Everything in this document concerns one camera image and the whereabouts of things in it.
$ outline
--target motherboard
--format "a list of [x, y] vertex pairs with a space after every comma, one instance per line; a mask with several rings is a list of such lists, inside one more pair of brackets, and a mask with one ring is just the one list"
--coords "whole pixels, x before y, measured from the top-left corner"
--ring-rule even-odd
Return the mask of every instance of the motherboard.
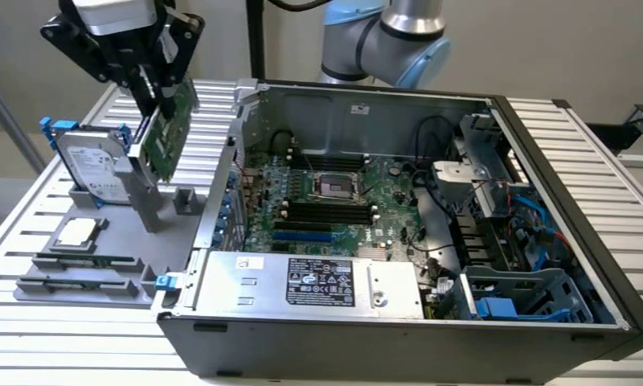
[[412, 169], [382, 156], [251, 154], [244, 251], [421, 263]]

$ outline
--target circuit board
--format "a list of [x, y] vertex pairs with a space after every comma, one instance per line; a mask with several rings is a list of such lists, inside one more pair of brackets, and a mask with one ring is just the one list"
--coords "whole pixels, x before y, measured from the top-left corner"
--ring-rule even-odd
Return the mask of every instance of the circuit board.
[[175, 102], [172, 119], [166, 121], [162, 114], [158, 114], [142, 143], [142, 150], [151, 168], [164, 182], [171, 179], [178, 165], [190, 128], [190, 112], [198, 103], [188, 78], [176, 87], [172, 100]]
[[[409, 202], [411, 174], [408, 170], [401, 171], [403, 162], [390, 157], [370, 157], [355, 172], [300, 170], [288, 164], [278, 156], [250, 155], [244, 170], [244, 195], [250, 197], [244, 251], [423, 261], [416, 251], [408, 251], [403, 236], [405, 232], [411, 235], [420, 226], [415, 202]], [[326, 190], [324, 181], [330, 184]], [[347, 192], [342, 199], [338, 194], [327, 196], [334, 192], [334, 183], [342, 186], [338, 191]], [[287, 201], [290, 205], [332, 203], [340, 209], [339, 205], [346, 203], [375, 208], [375, 214], [370, 224], [328, 224], [331, 237], [324, 242], [279, 243], [274, 235], [276, 223], [286, 221], [280, 213]]]

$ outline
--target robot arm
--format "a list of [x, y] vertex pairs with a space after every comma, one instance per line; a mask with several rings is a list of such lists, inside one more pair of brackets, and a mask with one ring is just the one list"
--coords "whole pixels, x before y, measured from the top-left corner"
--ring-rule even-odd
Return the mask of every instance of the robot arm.
[[95, 80], [128, 91], [143, 117], [158, 107], [170, 120], [202, 18], [178, 13], [174, 0], [58, 0], [58, 7], [42, 37]]
[[332, 0], [326, 13], [318, 80], [362, 84], [370, 76], [399, 88], [421, 88], [441, 69], [440, 0]]

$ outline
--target metal pole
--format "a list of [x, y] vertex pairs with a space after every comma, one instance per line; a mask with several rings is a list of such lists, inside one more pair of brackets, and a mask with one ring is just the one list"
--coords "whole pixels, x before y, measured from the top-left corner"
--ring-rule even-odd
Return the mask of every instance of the metal pole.
[[12, 144], [16, 146], [24, 160], [30, 164], [30, 167], [35, 173], [39, 174], [44, 170], [44, 160], [42, 159], [32, 142], [23, 133], [23, 130], [18, 126], [15, 119], [12, 119], [7, 106], [2, 102], [2, 98], [0, 98], [0, 124], [3, 127], [3, 130], [7, 132]]
[[247, 13], [247, 44], [250, 47], [250, 74], [266, 79], [264, 70], [264, 0], [244, 0]]

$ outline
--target white wall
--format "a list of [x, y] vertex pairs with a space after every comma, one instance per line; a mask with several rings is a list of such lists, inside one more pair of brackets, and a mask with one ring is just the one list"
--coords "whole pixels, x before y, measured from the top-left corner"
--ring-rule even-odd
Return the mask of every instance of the white wall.
[[[28, 129], [46, 114], [82, 117], [104, 87], [39, 37], [55, 4], [0, 0], [0, 93]], [[178, 4], [206, 20], [192, 73], [247, 76], [244, 0]], [[443, 11], [453, 53], [432, 89], [563, 98], [589, 121], [620, 121], [643, 103], [643, 0], [445, 0]], [[267, 5], [270, 78], [314, 80], [322, 15]]]

